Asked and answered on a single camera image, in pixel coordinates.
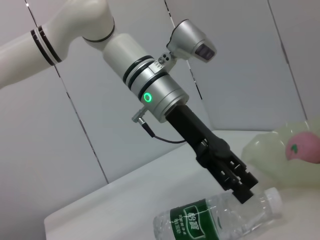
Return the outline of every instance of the pink fruit toy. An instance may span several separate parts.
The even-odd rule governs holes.
[[[285,155],[288,160],[301,159],[320,164],[320,138],[309,131],[298,133],[288,141]]]

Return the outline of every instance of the black cable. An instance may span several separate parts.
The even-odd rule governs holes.
[[[186,142],[186,140],[182,140],[182,141],[170,141],[170,140],[167,140],[167,139],[164,139],[162,137],[159,137],[159,136],[154,136],[155,139],[158,139],[158,140],[161,140],[163,142],[166,142],[166,143],[169,143],[169,144],[183,144]]]
[[[158,139],[160,141],[169,143],[169,144],[183,144],[186,142],[186,140],[182,140],[182,141],[170,141],[167,139],[164,139],[162,137],[156,136],[155,133],[152,131],[152,129],[149,127],[148,123],[144,122],[142,125],[143,129],[150,135],[150,137]]]

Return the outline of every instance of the water bottle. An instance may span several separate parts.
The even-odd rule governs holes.
[[[236,240],[281,215],[282,200],[276,188],[244,204],[225,192],[156,216],[153,230],[157,240]]]

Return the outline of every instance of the white table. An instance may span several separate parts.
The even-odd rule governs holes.
[[[242,148],[259,132],[214,133],[240,157]],[[260,179],[259,172],[250,170]],[[221,192],[186,144],[48,216],[46,239],[153,240],[156,215]],[[320,191],[286,189],[280,193],[283,220],[256,239],[320,239]]]

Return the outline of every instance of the green indicator light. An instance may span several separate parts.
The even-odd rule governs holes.
[[[152,100],[152,96],[150,93],[146,92],[144,95],[143,95],[143,98],[144,100],[147,102],[147,103],[150,103],[151,100]]]

